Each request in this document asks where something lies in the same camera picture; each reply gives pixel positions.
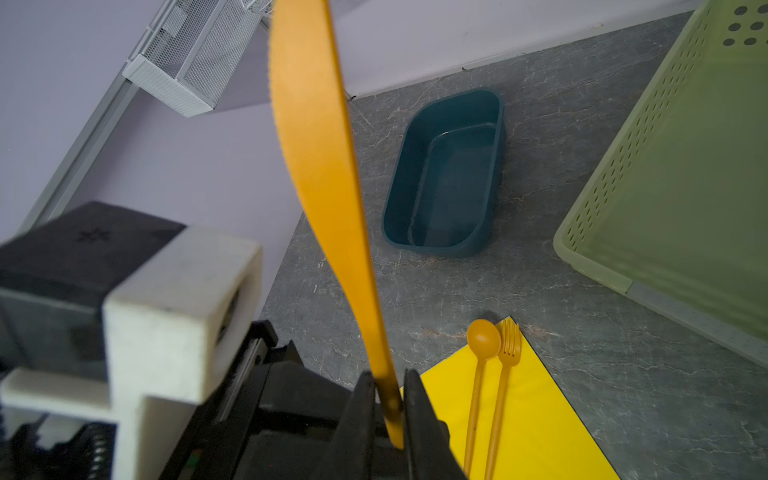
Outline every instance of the green basket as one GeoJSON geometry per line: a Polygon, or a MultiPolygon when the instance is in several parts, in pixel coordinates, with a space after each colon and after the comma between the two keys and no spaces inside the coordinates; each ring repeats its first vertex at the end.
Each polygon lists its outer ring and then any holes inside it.
{"type": "Polygon", "coordinates": [[[768,366],[768,0],[693,13],[554,249],[768,366]]]}

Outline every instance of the blue plastic container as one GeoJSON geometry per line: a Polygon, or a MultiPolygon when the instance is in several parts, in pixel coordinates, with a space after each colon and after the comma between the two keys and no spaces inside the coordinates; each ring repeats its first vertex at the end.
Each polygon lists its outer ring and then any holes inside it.
{"type": "Polygon", "coordinates": [[[411,120],[382,231],[394,247],[466,257],[491,236],[506,132],[504,102],[481,89],[443,98],[411,120]]]}

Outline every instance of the orange utensil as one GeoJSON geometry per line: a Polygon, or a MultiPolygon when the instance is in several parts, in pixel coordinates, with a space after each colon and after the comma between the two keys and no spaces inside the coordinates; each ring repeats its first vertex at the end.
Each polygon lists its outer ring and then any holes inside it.
{"type": "Polygon", "coordinates": [[[366,344],[392,444],[402,399],[384,330],[327,0],[275,2],[270,90],[288,171],[366,344]]]}
{"type": "Polygon", "coordinates": [[[498,334],[496,325],[485,319],[477,319],[467,329],[469,349],[478,358],[475,370],[475,386],[472,387],[472,404],[469,406],[469,424],[467,425],[467,442],[464,449],[464,473],[469,477],[472,469],[472,455],[475,451],[475,431],[478,428],[480,413],[480,390],[485,363],[498,355],[502,347],[502,336],[498,334]]]}
{"type": "Polygon", "coordinates": [[[493,468],[496,466],[498,454],[498,441],[502,436],[502,420],[504,420],[504,407],[507,400],[507,382],[512,367],[520,363],[520,353],[523,347],[520,326],[509,317],[502,320],[502,350],[498,359],[502,362],[502,375],[498,379],[498,393],[496,393],[496,408],[493,412],[491,426],[491,441],[488,443],[488,460],[485,462],[485,480],[493,479],[493,468]]]}

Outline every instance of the gray marble surface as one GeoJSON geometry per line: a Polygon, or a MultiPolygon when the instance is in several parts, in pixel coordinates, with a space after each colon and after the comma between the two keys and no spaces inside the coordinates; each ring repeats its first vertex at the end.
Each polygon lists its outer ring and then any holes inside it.
{"type": "MultiPolygon", "coordinates": [[[[768,372],[574,272],[552,237],[688,14],[350,103],[379,295],[398,372],[506,315],[624,479],[766,478],[768,372]],[[423,105],[489,87],[508,138],[490,244],[467,259],[396,250],[380,230],[400,142],[423,105]]],[[[262,314],[308,368],[351,386],[366,354],[302,219],[262,314]]]]}

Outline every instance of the yellow paper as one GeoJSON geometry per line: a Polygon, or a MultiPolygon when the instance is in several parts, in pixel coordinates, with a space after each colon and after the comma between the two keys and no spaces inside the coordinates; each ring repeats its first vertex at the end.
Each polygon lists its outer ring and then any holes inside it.
{"type": "MultiPolygon", "coordinates": [[[[448,424],[451,450],[461,465],[477,360],[468,346],[422,375],[437,418],[448,424]]],[[[482,479],[502,365],[485,367],[471,479],[482,479]]],[[[520,364],[509,379],[495,479],[618,479],[554,380],[524,339],[520,364]]]]}

